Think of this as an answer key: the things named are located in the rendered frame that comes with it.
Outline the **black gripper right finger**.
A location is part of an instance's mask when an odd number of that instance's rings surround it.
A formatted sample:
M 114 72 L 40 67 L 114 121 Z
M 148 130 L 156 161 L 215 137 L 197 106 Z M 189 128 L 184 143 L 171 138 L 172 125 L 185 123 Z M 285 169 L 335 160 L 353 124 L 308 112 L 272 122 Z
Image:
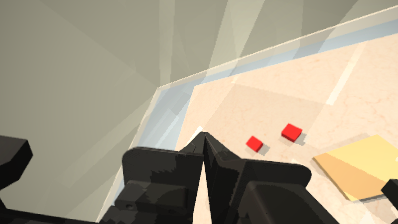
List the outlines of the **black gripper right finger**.
M 300 184 L 312 172 L 299 163 L 241 158 L 209 132 L 205 133 L 204 168 L 212 224 L 232 224 L 246 185 L 251 181 Z

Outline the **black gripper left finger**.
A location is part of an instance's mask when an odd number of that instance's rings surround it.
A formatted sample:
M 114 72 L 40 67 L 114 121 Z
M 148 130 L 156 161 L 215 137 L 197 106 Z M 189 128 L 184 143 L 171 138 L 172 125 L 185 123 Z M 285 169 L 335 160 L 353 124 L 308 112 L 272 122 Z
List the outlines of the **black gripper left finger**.
M 180 151 L 132 147 L 122 158 L 124 187 L 130 180 L 185 186 L 187 213 L 193 214 L 204 162 L 205 133 L 200 131 Z

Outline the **red square block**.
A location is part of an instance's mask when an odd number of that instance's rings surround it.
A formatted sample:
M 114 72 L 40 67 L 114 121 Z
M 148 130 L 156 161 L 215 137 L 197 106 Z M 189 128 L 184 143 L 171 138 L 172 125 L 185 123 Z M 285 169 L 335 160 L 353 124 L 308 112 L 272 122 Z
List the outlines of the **red square block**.
M 246 143 L 250 149 L 252 149 L 255 152 L 258 152 L 261 147 L 263 147 L 263 143 L 254 138 L 253 136 L 251 139 Z
M 285 137 L 286 139 L 294 142 L 298 136 L 301 134 L 303 129 L 298 129 L 295 126 L 288 124 L 284 130 L 281 132 L 281 137 Z

